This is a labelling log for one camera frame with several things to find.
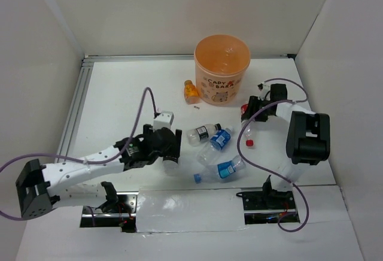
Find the container lid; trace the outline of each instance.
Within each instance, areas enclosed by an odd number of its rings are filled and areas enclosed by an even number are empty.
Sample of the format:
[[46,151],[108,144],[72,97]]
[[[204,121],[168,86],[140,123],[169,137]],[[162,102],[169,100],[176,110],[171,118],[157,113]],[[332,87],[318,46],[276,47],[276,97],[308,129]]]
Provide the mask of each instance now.
[[211,35],[200,41],[194,51],[196,65],[213,75],[228,76],[244,72],[251,59],[248,46],[230,35]]
[[254,145],[254,141],[252,139],[246,140],[246,146],[247,147],[252,147]]
[[194,174],[194,181],[198,184],[201,183],[201,175],[200,174]]

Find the water bottle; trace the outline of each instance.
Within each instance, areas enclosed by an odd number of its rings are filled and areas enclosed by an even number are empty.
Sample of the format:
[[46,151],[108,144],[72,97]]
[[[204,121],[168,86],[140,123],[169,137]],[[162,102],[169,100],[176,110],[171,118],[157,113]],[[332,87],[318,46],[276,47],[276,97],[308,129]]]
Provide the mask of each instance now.
[[222,182],[228,176],[246,167],[242,158],[237,155],[233,160],[210,166],[198,174],[194,174],[194,181],[198,184]]
[[[242,127],[245,126],[248,120],[242,121]],[[250,122],[249,125],[245,128],[243,137],[245,138],[245,144],[247,147],[254,147],[254,122]]]
[[221,125],[203,125],[196,129],[191,129],[186,132],[187,140],[192,146],[197,146],[212,137],[217,131],[220,131]]
[[229,126],[224,130],[219,130],[213,135],[209,142],[198,153],[198,162],[205,166],[212,165],[213,162],[218,159],[222,149],[229,142],[233,131],[233,128]]

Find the blue label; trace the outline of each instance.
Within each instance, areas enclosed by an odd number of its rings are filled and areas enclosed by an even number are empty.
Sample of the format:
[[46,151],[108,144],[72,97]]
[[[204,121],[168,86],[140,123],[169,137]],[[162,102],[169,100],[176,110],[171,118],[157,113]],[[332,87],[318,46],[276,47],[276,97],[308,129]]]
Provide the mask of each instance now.
[[229,142],[230,134],[226,130],[220,130],[210,139],[211,144],[218,150],[222,150]]
[[228,177],[230,174],[235,172],[235,168],[231,161],[220,163],[218,166],[218,174],[222,179]]

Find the orange bottle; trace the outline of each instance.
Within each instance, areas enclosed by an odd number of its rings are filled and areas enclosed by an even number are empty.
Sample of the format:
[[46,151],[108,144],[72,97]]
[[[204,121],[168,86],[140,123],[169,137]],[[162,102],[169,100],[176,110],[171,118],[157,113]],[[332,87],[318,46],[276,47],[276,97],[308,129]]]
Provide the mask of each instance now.
[[184,97],[187,104],[196,104],[199,102],[199,96],[196,86],[191,80],[185,81]]

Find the black bottle label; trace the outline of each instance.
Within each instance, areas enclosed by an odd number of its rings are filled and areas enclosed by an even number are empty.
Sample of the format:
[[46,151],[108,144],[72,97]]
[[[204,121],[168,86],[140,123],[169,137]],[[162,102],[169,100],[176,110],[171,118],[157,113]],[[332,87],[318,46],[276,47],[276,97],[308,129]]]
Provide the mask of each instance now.
[[200,128],[196,128],[198,135],[199,135],[199,140],[203,140],[205,138],[209,137],[209,133],[206,129],[206,127],[201,126]]

